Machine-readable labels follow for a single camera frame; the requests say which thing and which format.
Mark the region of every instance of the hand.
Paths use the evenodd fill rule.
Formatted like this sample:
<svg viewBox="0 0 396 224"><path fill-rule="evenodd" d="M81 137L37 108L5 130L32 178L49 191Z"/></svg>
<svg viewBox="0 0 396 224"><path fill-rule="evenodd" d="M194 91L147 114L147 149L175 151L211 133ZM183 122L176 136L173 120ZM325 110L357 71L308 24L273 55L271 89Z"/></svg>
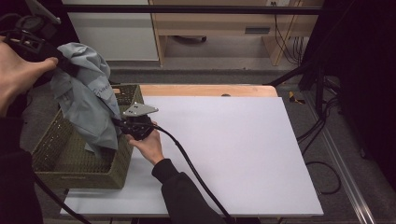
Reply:
<svg viewBox="0 0 396 224"><path fill-rule="evenodd" d="M134 138L129 134L126 134L125 136L128 143L133 147L137 147L143 157L153 165L163 160L163 147L161 146L160 133L157 130L154 129L147 138L141 141L134 140Z"/></svg>
<svg viewBox="0 0 396 224"><path fill-rule="evenodd" d="M56 67L58 59L41 63L26 62L0 36L0 117L4 117L15 98L28 91L41 75Z"/></svg>

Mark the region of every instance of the black device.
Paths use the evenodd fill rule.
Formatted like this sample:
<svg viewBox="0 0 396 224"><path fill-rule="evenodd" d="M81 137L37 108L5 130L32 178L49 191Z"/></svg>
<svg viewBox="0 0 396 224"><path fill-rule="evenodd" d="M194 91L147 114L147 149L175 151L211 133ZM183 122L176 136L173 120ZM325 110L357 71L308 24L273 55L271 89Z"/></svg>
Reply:
<svg viewBox="0 0 396 224"><path fill-rule="evenodd" d="M7 21L7 16L10 18L20 17L13 28L3 31L6 35L4 42L24 60L29 62L42 62L49 57L55 57L59 60L57 64L59 68L70 76L75 76L78 72L78 66L71 64L59 50L47 41L47 39L51 39L56 34L56 25L61 24L61 20L46 10L36 0L26 0L26 5L32 15L21 17L10 13L2 17L5 21Z"/></svg>
<svg viewBox="0 0 396 224"><path fill-rule="evenodd" d="M134 102L131 107L123 112L125 119L112 119L125 134L130 134L134 140L143 140L154 130L149 113L157 112L158 108Z"/></svg>

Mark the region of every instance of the green basket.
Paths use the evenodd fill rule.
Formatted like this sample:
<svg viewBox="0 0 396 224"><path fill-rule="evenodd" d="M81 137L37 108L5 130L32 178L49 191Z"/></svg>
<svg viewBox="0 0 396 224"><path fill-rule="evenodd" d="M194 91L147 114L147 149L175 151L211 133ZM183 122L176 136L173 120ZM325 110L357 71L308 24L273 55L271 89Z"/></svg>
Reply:
<svg viewBox="0 0 396 224"><path fill-rule="evenodd" d="M121 112L133 102L143 104L138 85L112 87ZM54 189L122 189L133 151L124 135L119 149L103 148L100 159L84 147L85 141L59 110L33 151L33 169Z"/></svg>

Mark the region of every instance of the cable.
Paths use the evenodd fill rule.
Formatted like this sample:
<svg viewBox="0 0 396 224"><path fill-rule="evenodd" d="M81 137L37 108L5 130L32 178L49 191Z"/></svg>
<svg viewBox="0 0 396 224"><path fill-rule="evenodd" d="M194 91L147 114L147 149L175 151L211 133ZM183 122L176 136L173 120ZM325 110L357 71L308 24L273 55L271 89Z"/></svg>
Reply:
<svg viewBox="0 0 396 224"><path fill-rule="evenodd" d="M303 61L304 37L296 36L293 41L293 57L300 66Z"/></svg>
<svg viewBox="0 0 396 224"><path fill-rule="evenodd" d="M16 13L7 13L0 17L0 31L13 29L21 15Z"/></svg>
<svg viewBox="0 0 396 224"><path fill-rule="evenodd" d="M8 32L12 32L15 30L5 30L5 31L0 31L0 35L6 35Z"/></svg>
<svg viewBox="0 0 396 224"><path fill-rule="evenodd" d="M317 128L321 127L324 122L326 122L326 118L330 116L330 110L333 107L335 107L336 105L338 105L338 97L337 96L333 97L332 99L330 99L327 102L326 107L323 110L323 113L319 116L319 119L314 124L314 126L311 129L309 129L306 133L304 133L301 136L296 138L299 144L302 143L307 137L309 137L309 135L311 135Z"/></svg>
<svg viewBox="0 0 396 224"><path fill-rule="evenodd" d="M314 140L317 138L317 136L319 135L319 133L322 131L322 129L324 128L324 125L326 124L326 121L321 122L321 127L319 128L319 130L317 131L317 133L315 133L315 135L312 137L311 141L309 141L308 145L306 145L305 149L302 152L302 155L305 155L305 152L309 149L309 147L311 146L311 144L314 142Z"/></svg>
<svg viewBox="0 0 396 224"><path fill-rule="evenodd" d="M342 186L341 177L340 177L340 175L335 171L334 168L332 168L329 164L327 164L326 162L323 162L323 161L309 161L309 162L306 162L306 163L305 163L306 166L311 165L311 164L321 164L321 165L324 165L324 166L328 167L329 169L331 169L332 172L333 172L333 173L335 174L335 176L337 177L337 183L338 183L337 188L334 189L334 190L331 190L331 191L320 191L320 190L318 190L318 192L319 192L320 194L330 195L330 194L334 194L334 193L338 192L338 191L341 189L341 186Z"/></svg>
<svg viewBox="0 0 396 224"><path fill-rule="evenodd" d="M210 189L207 187L206 183L204 182L204 180L200 177L200 175L198 174L198 172L195 170L195 167L193 166L189 156L187 155L187 152L184 150L183 146L176 140L176 138L170 134L169 132L167 132L165 129L161 128L158 125L154 125L154 124L147 124L147 123L133 123L133 125L137 125L137 126L147 126L147 127L152 127L158 131L161 131L163 133L165 133L166 135L168 135L173 141L174 143L177 145L178 149L180 150L181 154L183 155L184 159L186 160L187 164L190 166L192 172L194 173L195 177L198 179L199 183L201 184L201 186L204 188L204 190L206 191L206 193L209 195L209 197L213 200L213 202L215 202L215 204L218 206L218 208L221 210L222 214L224 216L226 216L227 219L227 223L229 224L236 224L235 220L230 216L230 214L227 212L227 210L221 205L221 203L219 202L219 200L216 198L216 196L212 193L212 191L210 191Z"/></svg>
<svg viewBox="0 0 396 224"><path fill-rule="evenodd" d="M291 57L291 55L290 55L288 46L286 45L286 42L285 42L285 40L283 39L282 34L280 33L279 29L277 28L276 14L274 15L274 18L275 18L275 41L276 41L277 45L283 50L283 48L282 48L282 46L279 44L279 41L277 40L277 36L276 36L276 33L279 33L280 38L282 39L282 42L283 42L283 46L285 46L285 50L286 50L286 52L287 52L287 54L285 53L286 59L288 60L289 63L297 64L297 62L291 62L291 61L289 60L289 57Z"/></svg>
<svg viewBox="0 0 396 224"><path fill-rule="evenodd" d="M46 192L51 197L51 199L53 201L55 201L58 205L60 205L62 207L62 209L64 209L68 214L70 214L72 217L79 220L80 222L85 223L85 224L91 224L91 222L89 222L87 219L85 219L84 216L75 213L64 202L62 202L62 200L54 192L52 192L52 190L50 190L50 188L47 187L46 184L44 184L44 182L37 176L36 173L34 173L34 175L35 175L35 182L37 183L37 185L41 189L43 189L44 192Z"/></svg>

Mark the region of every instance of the white cabinet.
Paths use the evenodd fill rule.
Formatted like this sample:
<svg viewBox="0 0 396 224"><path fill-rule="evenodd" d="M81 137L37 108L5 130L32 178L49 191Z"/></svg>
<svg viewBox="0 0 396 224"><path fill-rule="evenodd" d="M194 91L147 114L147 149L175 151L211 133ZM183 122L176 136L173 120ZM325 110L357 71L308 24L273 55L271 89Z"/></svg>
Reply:
<svg viewBox="0 0 396 224"><path fill-rule="evenodd" d="M63 0L65 5L148 5L147 0ZM68 13L82 44L107 61L158 61L149 13Z"/></svg>

